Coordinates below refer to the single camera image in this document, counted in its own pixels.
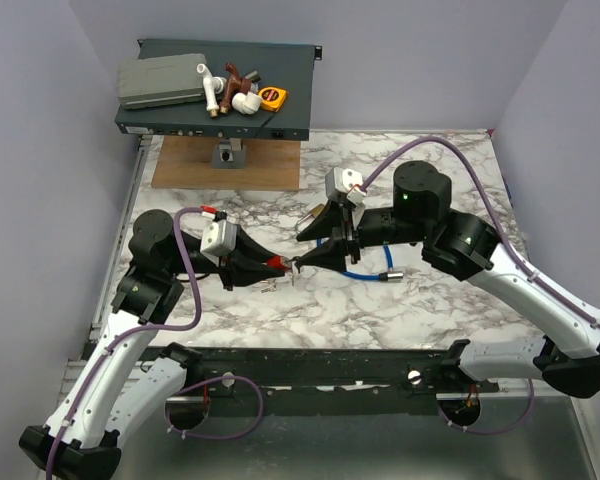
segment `yellow tape measure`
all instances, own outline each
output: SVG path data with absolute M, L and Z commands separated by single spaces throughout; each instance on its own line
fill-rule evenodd
M 277 87 L 264 87 L 258 92 L 262 97 L 262 108 L 270 112 L 277 112 L 287 99 L 287 91 Z

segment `gray power supply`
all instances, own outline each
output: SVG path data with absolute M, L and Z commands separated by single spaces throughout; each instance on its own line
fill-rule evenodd
M 202 53 L 128 60 L 118 68 L 118 100 L 124 109 L 176 105 L 204 100 Z

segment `white wall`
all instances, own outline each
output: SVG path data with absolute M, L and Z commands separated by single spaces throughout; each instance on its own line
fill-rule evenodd
M 0 1 L 0 480 L 79 352 L 133 163 L 111 83 L 65 0 Z
M 322 44 L 314 127 L 462 129 L 496 125 L 566 0 L 69 2 L 112 78 L 137 38 Z
M 494 145 L 532 261 L 600 306 L 600 0 L 568 2 Z

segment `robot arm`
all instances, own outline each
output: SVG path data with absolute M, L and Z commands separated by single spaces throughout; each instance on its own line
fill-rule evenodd
M 213 222 L 204 229 L 202 239 L 183 234 L 196 272 L 217 274 L 227 290 L 285 275 L 287 259 L 257 244 L 240 226 L 228 222 L 223 212 L 209 207 L 203 211 Z M 145 212 L 135 221 L 133 233 L 129 242 L 133 260 L 118 284 L 112 313 L 95 351 L 45 424 L 28 427 L 20 438 L 20 447 L 42 470 L 53 455 L 53 473 L 62 479 L 111 478 L 128 436 L 185 380 L 203 379 L 197 368 L 199 355 L 169 349 L 120 396 L 140 355 L 184 290 L 177 279 L 185 268 L 171 216 L 159 210 Z M 155 328 L 138 330 L 145 325 Z M 123 336 L 123 342 L 112 349 L 111 342 Z M 77 408 L 71 412 L 76 399 Z
M 326 177 L 329 202 L 298 236 L 328 238 L 296 260 L 346 270 L 346 257 L 360 259 L 374 245 L 422 243 L 422 258 L 434 268 L 498 297 L 536 325 L 546 338 L 456 348 L 457 368 L 468 378 L 541 378 L 568 395 L 587 398 L 600 390 L 600 309 L 586 304 L 546 275 L 544 284 L 595 319 L 591 324 L 535 281 L 538 270 L 518 252 L 527 275 L 510 257 L 497 231 L 481 218 L 451 205 L 451 180 L 427 162 L 398 166 L 393 207 L 364 209 L 357 188 L 362 175 L 333 169 Z

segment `metal bracket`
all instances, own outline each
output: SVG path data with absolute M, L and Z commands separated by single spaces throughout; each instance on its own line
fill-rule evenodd
M 247 147 L 239 138 L 220 140 L 213 149 L 211 167 L 219 169 L 244 168 L 247 160 Z

